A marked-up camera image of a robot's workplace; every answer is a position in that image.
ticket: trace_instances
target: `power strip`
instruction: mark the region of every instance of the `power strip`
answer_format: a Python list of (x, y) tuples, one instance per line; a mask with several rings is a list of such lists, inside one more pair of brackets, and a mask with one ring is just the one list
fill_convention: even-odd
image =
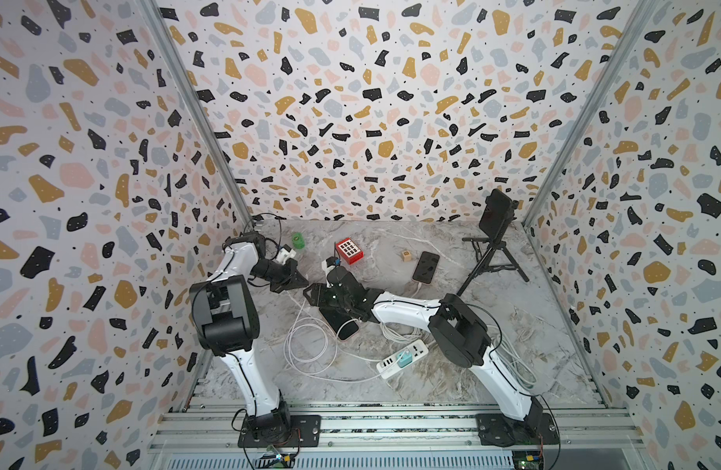
[[(406, 365), (403, 365), (402, 367), (399, 366), (399, 361), (397, 361), (397, 357), (400, 357), (400, 355), (405, 354), (405, 352), (409, 352), (410, 356), (412, 357), (412, 360), (408, 362)], [(403, 369), (406, 369), (410, 367), (412, 364), (415, 363), (415, 361), (420, 360), (423, 358), (426, 354), (428, 354), (428, 347), (425, 343), (423, 343), (422, 339), (415, 340), (414, 342), (408, 344), (407, 346), (403, 347), (401, 350), (394, 352), (391, 356), (387, 357), (385, 360), (379, 362), (376, 364), (376, 370), (381, 374), (381, 378), (389, 378), (396, 374), (399, 371), (402, 371)]]

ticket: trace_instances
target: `speckled wall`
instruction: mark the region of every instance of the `speckled wall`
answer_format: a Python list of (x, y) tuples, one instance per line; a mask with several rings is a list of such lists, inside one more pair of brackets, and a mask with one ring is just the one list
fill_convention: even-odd
[(660, 468), (721, 470), (721, 2), (661, 2), (530, 229)]
[(136, 6), (0, 2), (0, 468), (142, 468), (233, 215)]
[(529, 207), (635, 0), (159, 0), (249, 207), (478, 219)]

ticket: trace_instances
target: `black smartphone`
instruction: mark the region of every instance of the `black smartphone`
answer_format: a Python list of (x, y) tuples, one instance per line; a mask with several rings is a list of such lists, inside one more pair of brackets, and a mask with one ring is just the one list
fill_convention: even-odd
[(412, 274), (412, 280), (416, 280), (424, 284), (430, 284), (433, 279), (433, 273), (436, 272), (438, 264), (439, 255), (423, 251), (421, 253), (421, 258), (417, 261), (417, 266), (415, 266), (415, 272)]
[(350, 317), (345, 313), (337, 311), (334, 308), (319, 308), (318, 311), (321, 312), (323, 318), (327, 321), (329, 326), (332, 327), (334, 333), (337, 334), (339, 341), (343, 342), (358, 332), (359, 328), (357, 322), (350, 322), (345, 325), (345, 323), (350, 320)]

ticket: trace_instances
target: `gray marble floor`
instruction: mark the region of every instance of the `gray marble floor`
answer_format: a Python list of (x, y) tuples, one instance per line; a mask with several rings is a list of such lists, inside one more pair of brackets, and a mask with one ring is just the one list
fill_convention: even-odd
[[(300, 272), (310, 282), (324, 279), (320, 262), (332, 255), (333, 243), (351, 237), (365, 253), (362, 260), (348, 266), (358, 281), (365, 287), (379, 287), (415, 298), (440, 298), (446, 293), (457, 292), (475, 266), (472, 247), (461, 238), (482, 236), (473, 222), (282, 221), (282, 226), (285, 242), (295, 231), (303, 234), (305, 248), (299, 250), (297, 260)], [(278, 236), (276, 222), (264, 222), (261, 230), (275, 239)], [(497, 318), (504, 335), (512, 340), (522, 358), (537, 372), (538, 383), (532, 392), (545, 392), (544, 397), (552, 404), (595, 405), (600, 397), (588, 381), (526, 235), (519, 227), (512, 226), (505, 239), (530, 282), (522, 281), (515, 271), (487, 273), (475, 278), (463, 300), (483, 306)], [(405, 249), (412, 252), (413, 261), (403, 262), (401, 253)], [(417, 259), (424, 250), (441, 255), (433, 282), (428, 285), (412, 280)], [(500, 256), (503, 255), (498, 253), (496, 263), (507, 261)], [(448, 362), (436, 347), (420, 362), (388, 380), (376, 378), (349, 384), (300, 375), (287, 365), (283, 344), (287, 331), (304, 305), (302, 291), (274, 294), (268, 288), (251, 287), (251, 293), (261, 319), (259, 351), (288, 401), (495, 403), (469, 371)], [(307, 303), (302, 315), (320, 317), (318, 309)], [(485, 314), (482, 316), (487, 323), (492, 323)], [(409, 331), (404, 327), (398, 330), (401, 333)], [(309, 357), (320, 351), (323, 336), (315, 330), (303, 329), (296, 333), (294, 343), (296, 353)], [(401, 345), (386, 340), (378, 325), (362, 324), (358, 333), (341, 343), (341, 348), (382, 360), (399, 350)], [(305, 371), (318, 371), (331, 361), (333, 355), (331, 343), (328, 351), (315, 363), (299, 366)], [(376, 373), (373, 362), (340, 351), (321, 376), (361, 379)], [(217, 358), (195, 393), (211, 399), (240, 398), (234, 379)]]

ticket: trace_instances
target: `robotic arm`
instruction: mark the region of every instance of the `robotic arm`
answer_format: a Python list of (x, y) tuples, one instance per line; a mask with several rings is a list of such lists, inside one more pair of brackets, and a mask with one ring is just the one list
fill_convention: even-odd
[(245, 396), (243, 429), (256, 439), (284, 441), (292, 429), (290, 413), (256, 354), (260, 323), (246, 277), (269, 281), (274, 293), (307, 287), (309, 282), (297, 270), (294, 249), (284, 245), (268, 259), (266, 239), (257, 231), (227, 239), (224, 251), (214, 274), (190, 287), (193, 324), (201, 346), (222, 359)]
[(395, 296), (382, 289), (366, 289), (335, 257), (322, 263), (326, 284), (312, 284), (303, 295), (322, 313), (346, 315), (374, 323), (395, 323), (430, 332), (449, 361), (470, 369), (497, 400), (510, 426), (534, 436), (543, 407), (501, 361), (487, 326), (462, 300), (447, 294), (442, 299), (420, 300)]

